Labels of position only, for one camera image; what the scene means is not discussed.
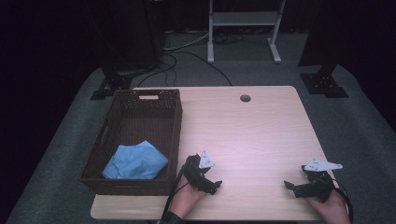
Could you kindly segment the person's left hand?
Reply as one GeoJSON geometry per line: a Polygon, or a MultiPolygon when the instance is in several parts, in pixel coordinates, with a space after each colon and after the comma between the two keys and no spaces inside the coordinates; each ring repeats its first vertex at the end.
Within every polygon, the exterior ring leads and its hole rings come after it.
{"type": "Polygon", "coordinates": [[[182,176],[177,184],[177,192],[170,203],[168,211],[180,218],[185,218],[205,196],[206,193],[204,191],[195,189],[188,180],[182,176]]]}

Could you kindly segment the black metal stand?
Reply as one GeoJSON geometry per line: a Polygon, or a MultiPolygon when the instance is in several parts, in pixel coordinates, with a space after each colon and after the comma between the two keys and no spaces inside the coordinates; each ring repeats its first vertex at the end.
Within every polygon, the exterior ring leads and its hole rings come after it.
{"type": "Polygon", "coordinates": [[[102,66],[101,69],[105,77],[99,89],[93,92],[92,100],[105,100],[118,90],[130,89],[132,78],[129,75],[120,75],[112,66],[102,66]]]}
{"type": "Polygon", "coordinates": [[[347,98],[343,87],[339,86],[332,77],[337,63],[325,63],[316,73],[300,74],[305,87],[310,94],[322,94],[326,98],[347,98]]]}

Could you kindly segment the brown wicker basket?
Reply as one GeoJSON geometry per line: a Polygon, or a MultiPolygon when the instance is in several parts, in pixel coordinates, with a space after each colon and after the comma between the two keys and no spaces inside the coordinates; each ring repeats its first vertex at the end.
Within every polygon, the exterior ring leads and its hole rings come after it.
{"type": "Polygon", "coordinates": [[[178,90],[116,91],[79,180],[99,195],[166,196],[177,176],[182,120],[178,90]],[[168,159],[152,179],[102,175],[118,146],[148,141],[168,159]]]}

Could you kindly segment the light blue shirt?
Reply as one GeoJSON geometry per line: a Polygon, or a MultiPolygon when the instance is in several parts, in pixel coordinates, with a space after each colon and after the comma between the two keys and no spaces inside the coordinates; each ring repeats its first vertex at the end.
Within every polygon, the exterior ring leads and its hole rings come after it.
{"type": "Polygon", "coordinates": [[[168,159],[148,141],[138,145],[119,145],[102,172],[107,179],[153,179],[168,159]]]}

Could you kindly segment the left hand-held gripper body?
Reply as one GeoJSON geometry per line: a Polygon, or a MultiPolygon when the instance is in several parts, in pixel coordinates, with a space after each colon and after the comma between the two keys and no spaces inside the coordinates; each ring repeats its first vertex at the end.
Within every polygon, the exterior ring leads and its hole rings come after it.
{"type": "Polygon", "coordinates": [[[205,177],[205,173],[214,166],[215,163],[205,151],[201,155],[190,155],[184,164],[184,176],[194,188],[201,191],[210,191],[215,185],[214,182],[205,177]]]}

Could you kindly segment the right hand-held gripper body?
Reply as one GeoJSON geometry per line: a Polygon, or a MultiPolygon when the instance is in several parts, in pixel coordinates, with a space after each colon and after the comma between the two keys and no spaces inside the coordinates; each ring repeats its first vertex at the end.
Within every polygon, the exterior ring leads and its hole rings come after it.
{"type": "Polygon", "coordinates": [[[309,183],[304,187],[303,198],[316,197],[322,203],[326,202],[330,193],[335,189],[329,171],[342,169],[340,163],[313,159],[307,165],[302,166],[303,172],[309,183]]]}

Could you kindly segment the person's right hand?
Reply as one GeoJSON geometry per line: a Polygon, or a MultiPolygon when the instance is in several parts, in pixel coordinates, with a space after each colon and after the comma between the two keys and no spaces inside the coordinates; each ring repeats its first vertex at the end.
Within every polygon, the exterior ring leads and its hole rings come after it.
{"type": "Polygon", "coordinates": [[[328,200],[321,203],[317,198],[304,199],[313,207],[326,224],[351,224],[348,216],[347,204],[343,197],[333,190],[328,200]]]}

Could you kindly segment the white metal stand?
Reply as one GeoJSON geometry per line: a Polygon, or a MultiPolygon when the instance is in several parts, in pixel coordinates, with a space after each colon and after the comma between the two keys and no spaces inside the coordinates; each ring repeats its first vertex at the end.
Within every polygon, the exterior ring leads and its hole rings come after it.
{"type": "Polygon", "coordinates": [[[282,21],[286,0],[280,0],[276,11],[259,12],[216,12],[213,1],[209,0],[208,33],[207,33],[207,61],[215,61],[213,32],[217,27],[225,26],[272,26],[272,36],[267,38],[267,44],[275,63],[281,63],[281,57],[276,47],[276,38],[282,21]]]}

